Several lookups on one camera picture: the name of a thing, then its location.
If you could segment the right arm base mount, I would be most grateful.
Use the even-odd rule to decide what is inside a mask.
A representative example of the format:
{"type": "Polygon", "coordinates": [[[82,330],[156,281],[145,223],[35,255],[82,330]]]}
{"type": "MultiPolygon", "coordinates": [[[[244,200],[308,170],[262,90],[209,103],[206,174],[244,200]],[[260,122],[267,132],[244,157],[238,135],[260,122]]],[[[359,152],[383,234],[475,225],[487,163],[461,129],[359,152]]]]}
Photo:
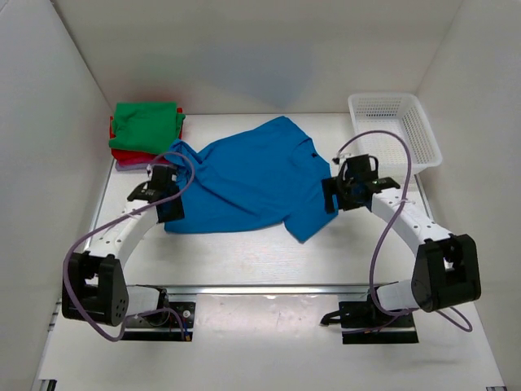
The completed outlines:
{"type": "Polygon", "coordinates": [[[412,314],[388,315],[367,297],[364,301],[343,300],[336,311],[325,314],[323,327],[340,325],[344,345],[407,345],[419,342],[412,314]]]}

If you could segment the blue t-shirt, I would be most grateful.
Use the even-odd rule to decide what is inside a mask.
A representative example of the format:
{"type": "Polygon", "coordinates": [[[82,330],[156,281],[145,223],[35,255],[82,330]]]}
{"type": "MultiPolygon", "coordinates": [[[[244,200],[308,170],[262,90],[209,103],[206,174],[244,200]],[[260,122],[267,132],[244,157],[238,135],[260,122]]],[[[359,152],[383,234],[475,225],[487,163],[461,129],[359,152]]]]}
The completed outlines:
{"type": "Polygon", "coordinates": [[[185,187],[185,217],[167,222],[174,234],[254,231],[283,224],[303,243],[337,217],[328,213],[322,180],[331,169],[313,140],[292,120],[279,116],[197,152],[184,141],[171,147],[185,187]]]}

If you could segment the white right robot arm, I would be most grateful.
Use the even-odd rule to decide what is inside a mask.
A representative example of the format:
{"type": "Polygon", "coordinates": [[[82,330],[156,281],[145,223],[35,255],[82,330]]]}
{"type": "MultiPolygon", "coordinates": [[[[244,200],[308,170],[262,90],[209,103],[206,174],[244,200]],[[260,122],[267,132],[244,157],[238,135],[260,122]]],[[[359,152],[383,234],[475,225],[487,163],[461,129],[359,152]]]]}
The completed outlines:
{"type": "Polygon", "coordinates": [[[348,158],[337,176],[322,180],[322,190],[327,213],[365,208],[385,221],[385,231],[395,231],[415,257],[410,279],[370,285],[365,306],[369,323],[380,327],[394,315],[431,313],[480,298],[475,241],[431,220],[408,200],[402,185],[378,175],[375,157],[348,158]]]}

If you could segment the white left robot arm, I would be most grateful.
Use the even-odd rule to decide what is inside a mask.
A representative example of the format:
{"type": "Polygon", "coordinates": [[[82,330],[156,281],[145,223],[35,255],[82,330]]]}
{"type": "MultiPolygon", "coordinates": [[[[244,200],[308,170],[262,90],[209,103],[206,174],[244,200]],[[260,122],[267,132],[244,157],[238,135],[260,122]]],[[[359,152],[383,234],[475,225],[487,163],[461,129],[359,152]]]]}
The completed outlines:
{"type": "Polygon", "coordinates": [[[124,268],[151,228],[184,218],[179,197],[155,204],[178,192],[176,169],[154,166],[150,179],[139,184],[127,197],[121,213],[126,219],[103,230],[84,252],[74,252],[70,256],[69,284],[95,323],[115,327],[129,315],[147,318],[153,324],[162,324],[168,319],[170,304],[166,290],[151,285],[128,285],[124,268]]]}

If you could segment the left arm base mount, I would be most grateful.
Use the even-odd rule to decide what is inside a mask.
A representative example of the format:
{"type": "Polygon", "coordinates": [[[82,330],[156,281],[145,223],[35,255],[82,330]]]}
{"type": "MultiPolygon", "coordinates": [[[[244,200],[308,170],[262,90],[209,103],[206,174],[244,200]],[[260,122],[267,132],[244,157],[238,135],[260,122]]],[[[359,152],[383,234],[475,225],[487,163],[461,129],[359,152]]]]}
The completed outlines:
{"type": "Polygon", "coordinates": [[[180,317],[172,314],[157,314],[129,321],[122,340],[125,341],[162,341],[162,342],[192,342],[196,320],[196,295],[166,296],[169,307],[180,317]]]}

